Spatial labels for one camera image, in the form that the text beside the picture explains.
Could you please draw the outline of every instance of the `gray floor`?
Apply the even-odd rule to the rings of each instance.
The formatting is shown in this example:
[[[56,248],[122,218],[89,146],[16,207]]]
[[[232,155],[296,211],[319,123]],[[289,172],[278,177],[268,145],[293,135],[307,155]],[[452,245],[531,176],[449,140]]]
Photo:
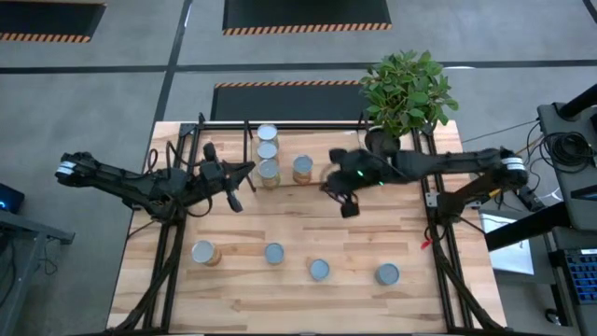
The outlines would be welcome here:
[[[597,59],[597,24],[581,0],[389,0],[394,29],[304,35],[223,36],[223,2],[195,0],[181,64],[373,62],[400,49],[430,49],[440,61]],[[0,43],[0,67],[165,65],[182,0],[110,0],[86,45]],[[595,82],[595,67],[447,69],[466,150],[525,146],[532,125],[466,141],[536,118],[540,104],[567,101]],[[213,87],[224,81],[359,79],[362,71],[177,74],[164,119],[209,118]],[[73,245],[50,247],[59,271],[38,272],[18,335],[64,335],[105,326],[131,211],[93,189],[70,189],[53,173],[64,152],[87,150],[138,171],[164,75],[0,75],[0,182],[27,195],[27,217],[75,231]],[[556,190],[549,167],[537,195]],[[554,203],[552,197],[544,202]],[[508,196],[513,206],[521,206]],[[545,322],[548,288],[499,284],[508,325],[575,335]]]

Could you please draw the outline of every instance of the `potted plant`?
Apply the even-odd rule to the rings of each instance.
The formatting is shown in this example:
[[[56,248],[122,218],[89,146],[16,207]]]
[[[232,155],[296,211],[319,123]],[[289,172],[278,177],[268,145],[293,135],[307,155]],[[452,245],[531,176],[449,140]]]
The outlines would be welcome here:
[[[431,59],[429,51],[418,60],[416,57],[413,50],[384,57],[361,79],[361,92],[370,102],[368,116],[375,125],[369,131],[383,130],[398,147],[400,136],[413,128],[431,133],[438,120],[446,125],[448,117],[442,106],[458,109],[448,94],[451,87],[441,74],[443,67]]]

